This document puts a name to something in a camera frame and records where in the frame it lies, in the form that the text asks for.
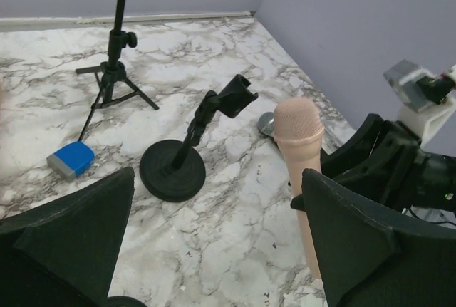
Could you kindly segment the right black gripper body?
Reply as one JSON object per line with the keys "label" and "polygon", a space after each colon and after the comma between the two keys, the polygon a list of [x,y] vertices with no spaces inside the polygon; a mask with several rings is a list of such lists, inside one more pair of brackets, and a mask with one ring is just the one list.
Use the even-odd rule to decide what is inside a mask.
{"label": "right black gripper body", "polygon": [[455,157],[426,152],[421,141],[400,123],[385,121],[370,158],[383,163],[372,168],[370,199],[400,211],[411,206],[455,210]]}

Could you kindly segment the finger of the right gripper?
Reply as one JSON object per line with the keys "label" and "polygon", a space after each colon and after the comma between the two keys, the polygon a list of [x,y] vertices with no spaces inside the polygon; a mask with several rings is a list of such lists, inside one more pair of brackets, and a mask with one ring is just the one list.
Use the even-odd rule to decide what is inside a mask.
{"label": "finger of the right gripper", "polygon": [[382,130],[384,119],[370,113],[353,136],[335,152],[321,158],[321,171],[330,178],[337,177],[362,163],[370,155]]}

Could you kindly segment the silver-head black microphone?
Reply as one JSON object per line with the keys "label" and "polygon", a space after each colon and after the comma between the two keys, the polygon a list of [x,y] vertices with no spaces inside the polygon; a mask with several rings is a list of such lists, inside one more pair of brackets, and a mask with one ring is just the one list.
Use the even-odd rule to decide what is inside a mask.
{"label": "silver-head black microphone", "polygon": [[263,113],[258,119],[256,126],[261,134],[267,137],[274,137],[274,113]]}

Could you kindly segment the black tripod mic stand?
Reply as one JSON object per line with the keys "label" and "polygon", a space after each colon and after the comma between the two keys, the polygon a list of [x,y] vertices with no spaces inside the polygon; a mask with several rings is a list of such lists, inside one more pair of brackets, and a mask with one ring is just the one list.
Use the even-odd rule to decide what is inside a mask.
{"label": "black tripod mic stand", "polygon": [[[109,33],[107,61],[100,63],[98,66],[76,69],[76,74],[78,75],[92,73],[95,76],[99,88],[97,97],[91,105],[85,125],[79,135],[79,142],[83,140],[94,112],[98,109],[108,108],[122,103],[137,95],[154,110],[159,109],[159,106],[127,77],[125,66],[120,62],[121,52],[124,48],[135,48],[138,45],[138,38],[135,33],[122,30],[125,2],[126,0],[117,0],[116,3],[113,29]],[[132,92],[120,98],[113,98],[113,91],[117,82],[125,83]]]}

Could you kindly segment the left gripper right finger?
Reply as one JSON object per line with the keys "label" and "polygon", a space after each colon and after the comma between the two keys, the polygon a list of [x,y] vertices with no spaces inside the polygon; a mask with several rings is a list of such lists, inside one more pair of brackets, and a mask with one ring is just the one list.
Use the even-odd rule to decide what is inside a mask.
{"label": "left gripper right finger", "polygon": [[455,230],[408,217],[315,170],[302,177],[329,306],[454,306]]}

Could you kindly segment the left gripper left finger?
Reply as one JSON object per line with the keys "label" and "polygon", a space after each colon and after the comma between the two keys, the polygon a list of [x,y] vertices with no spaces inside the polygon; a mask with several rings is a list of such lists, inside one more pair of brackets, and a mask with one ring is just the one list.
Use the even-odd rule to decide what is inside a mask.
{"label": "left gripper left finger", "polygon": [[105,306],[128,223],[126,167],[1,220],[2,306]]}

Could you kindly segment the blue small box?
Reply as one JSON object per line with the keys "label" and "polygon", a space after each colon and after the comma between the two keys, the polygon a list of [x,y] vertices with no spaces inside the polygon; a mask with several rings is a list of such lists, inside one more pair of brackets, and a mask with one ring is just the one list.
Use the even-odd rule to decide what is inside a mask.
{"label": "blue small box", "polygon": [[47,165],[62,179],[72,182],[93,163],[95,153],[83,142],[72,142],[46,158]]}

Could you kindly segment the round-base mic stand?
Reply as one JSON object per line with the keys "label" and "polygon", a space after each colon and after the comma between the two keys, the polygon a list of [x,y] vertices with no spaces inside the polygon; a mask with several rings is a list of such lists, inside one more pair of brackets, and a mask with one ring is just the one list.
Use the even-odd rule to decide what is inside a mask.
{"label": "round-base mic stand", "polygon": [[139,174],[147,191],[166,202],[193,198],[206,179],[204,160],[196,146],[216,112],[235,118],[258,98],[250,81],[237,74],[219,92],[208,91],[194,113],[183,141],[161,140],[149,146],[141,157]]}
{"label": "round-base mic stand", "polygon": [[105,307],[147,307],[142,301],[129,296],[108,297]]}

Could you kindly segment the beige microphone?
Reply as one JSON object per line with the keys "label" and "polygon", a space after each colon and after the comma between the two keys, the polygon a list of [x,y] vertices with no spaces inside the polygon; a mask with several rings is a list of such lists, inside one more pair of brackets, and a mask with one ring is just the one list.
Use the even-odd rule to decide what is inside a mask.
{"label": "beige microphone", "polygon": [[302,194],[302,174],[321,171],[321,146],[325,128],[319,110],[308,98],[290,98],[274,110],[274,140],[289,173],[293,197]]}

